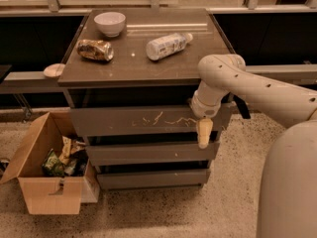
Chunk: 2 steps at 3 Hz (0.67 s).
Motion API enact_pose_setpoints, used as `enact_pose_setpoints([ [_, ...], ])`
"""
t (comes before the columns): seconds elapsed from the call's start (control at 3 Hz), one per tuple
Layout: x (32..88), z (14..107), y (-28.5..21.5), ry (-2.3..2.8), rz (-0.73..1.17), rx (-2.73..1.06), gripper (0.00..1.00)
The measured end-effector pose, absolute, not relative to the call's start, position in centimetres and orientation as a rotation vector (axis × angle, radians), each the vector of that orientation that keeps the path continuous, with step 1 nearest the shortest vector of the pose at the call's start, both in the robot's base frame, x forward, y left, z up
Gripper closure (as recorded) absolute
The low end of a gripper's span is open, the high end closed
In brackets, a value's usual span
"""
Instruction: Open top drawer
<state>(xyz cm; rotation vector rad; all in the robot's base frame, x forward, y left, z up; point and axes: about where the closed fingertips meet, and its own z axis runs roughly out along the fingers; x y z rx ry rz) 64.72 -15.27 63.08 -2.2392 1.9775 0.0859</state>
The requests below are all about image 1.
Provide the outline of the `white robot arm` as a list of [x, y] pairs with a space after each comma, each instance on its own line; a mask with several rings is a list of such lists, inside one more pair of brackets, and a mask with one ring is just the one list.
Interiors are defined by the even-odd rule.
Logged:
[[271, 145], [261, 180], [257, 238], [317, 238], [317, 92], [245, 71], [238, 55], [210, 55], [191, 99], [198, 144], [205, 148], [210, 119], [228, 93], [285, 127]]

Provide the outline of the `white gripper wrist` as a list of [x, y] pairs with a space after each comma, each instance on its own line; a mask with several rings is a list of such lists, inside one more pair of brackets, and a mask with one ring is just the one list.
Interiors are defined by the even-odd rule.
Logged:
[[197, 118], [202, 118], [196, 123], [198, 147], [200, 149], [206, 149], [209, 145], [213, 129], [213, 121], [210, 118], [217, 115], [221, 107], [221, 100], [227, 94], [228, 91], [208, 86], [204, 81], [201, 81], [191, 98], [191, 110]]

